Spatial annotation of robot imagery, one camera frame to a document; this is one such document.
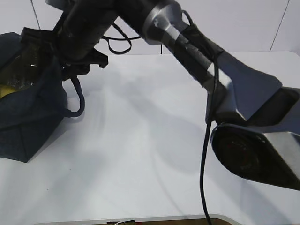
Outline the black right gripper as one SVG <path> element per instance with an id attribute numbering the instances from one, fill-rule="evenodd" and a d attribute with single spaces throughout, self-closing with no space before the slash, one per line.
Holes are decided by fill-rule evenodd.
<path id="1" fill-rule="evenodd" d="M 108 56 L 94 47 L 104 34 L 95 15 L 83 11 L 64 11 L 53 30 L 23 28 L 21 41 L 41 47 L 46 54 L 56 56 L 64 66 L 66 81 L 90 72 L 90 65 L 105 68 Z"/>

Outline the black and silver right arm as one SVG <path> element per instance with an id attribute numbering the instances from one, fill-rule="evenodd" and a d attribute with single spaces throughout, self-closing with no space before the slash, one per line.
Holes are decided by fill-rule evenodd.
<path id="1" fill-rule="evenodd" d="M 63 11 L 52 31 L 24 28 L 23 42 L 56 55 L 63 79 L 104 68 L 94 47 L 120 17 L 146 43 L 164 45 L 208 93 L 206 123 L 212 149 L 233 174 L 299 190 L 300 90 L 255 70 L 202 34 L 174 0 L 50 0 Z"/>

